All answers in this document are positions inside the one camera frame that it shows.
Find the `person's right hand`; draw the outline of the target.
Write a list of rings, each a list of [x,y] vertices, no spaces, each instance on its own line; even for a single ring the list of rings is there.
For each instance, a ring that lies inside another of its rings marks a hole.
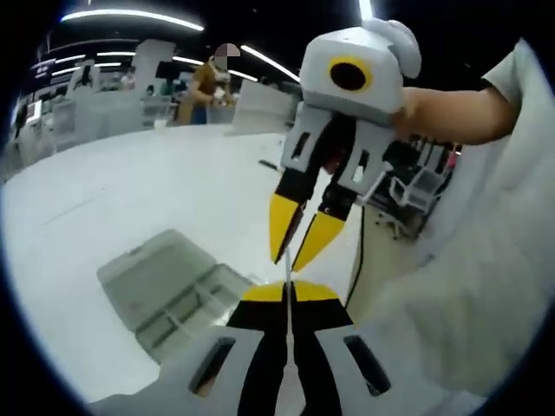
[[[420,89],[408,87],[403,89],[403,106],[392,116],[392,123],[396,138],[409,141],[413,134],[421,132],[418,109],[420,103]]]

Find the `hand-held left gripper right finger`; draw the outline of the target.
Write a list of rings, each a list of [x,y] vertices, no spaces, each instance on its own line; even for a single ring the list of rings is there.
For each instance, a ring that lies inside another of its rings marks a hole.
[[[328,287],[291,282],[291,404],[303,415],[471,415],[476,396],[427,380],[353,324]]]

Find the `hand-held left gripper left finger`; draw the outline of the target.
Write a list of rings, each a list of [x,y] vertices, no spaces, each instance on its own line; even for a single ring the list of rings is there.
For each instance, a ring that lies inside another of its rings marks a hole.
[[[165,361],[133,394],[89,405],[93,415],[272,415],[290,354],[290,286],[249,288],[225,326]]]

